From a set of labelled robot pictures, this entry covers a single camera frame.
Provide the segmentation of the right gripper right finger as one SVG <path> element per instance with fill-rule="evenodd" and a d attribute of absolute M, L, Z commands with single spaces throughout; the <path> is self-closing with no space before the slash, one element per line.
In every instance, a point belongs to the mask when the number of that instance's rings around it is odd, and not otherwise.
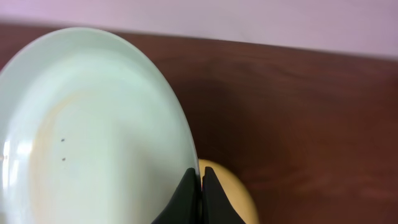
<path fill-rule="evenodd" d="M 204 224 L 245 224 L 229 202 L 214 170 L 205 167 L 202 178 Z"/>

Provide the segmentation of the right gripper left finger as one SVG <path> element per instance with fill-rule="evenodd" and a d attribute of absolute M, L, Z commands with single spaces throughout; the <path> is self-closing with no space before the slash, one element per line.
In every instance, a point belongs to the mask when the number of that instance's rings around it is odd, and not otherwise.
<path fill-rule="evenodd" d="M 197 173 L 188 168 L 167 206 L 152 224 L 196 224 L 200 198 Z"/>

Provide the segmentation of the yellow plate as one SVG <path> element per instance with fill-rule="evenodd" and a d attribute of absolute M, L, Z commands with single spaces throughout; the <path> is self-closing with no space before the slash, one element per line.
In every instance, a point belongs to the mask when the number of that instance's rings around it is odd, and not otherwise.
<path fill-rule="evenodd" d="M 238 177 L 222 165 L 206 160 L 198 160 L 200 176 L 205 175 L 205 167 L 211 167 L 229 202 L 246 224 L 260 224 L 256 205 L 249 191 Z"/>

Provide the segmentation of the light blue plate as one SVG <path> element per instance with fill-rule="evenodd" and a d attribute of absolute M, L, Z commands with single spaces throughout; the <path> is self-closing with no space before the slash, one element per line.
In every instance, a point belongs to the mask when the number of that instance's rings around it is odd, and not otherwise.
<path fill-rule="evenodd" d="M 114 34 L 54 31 L 1 70 L 2 223 L 150 223 L 197 166 L 169 83 Z"/>

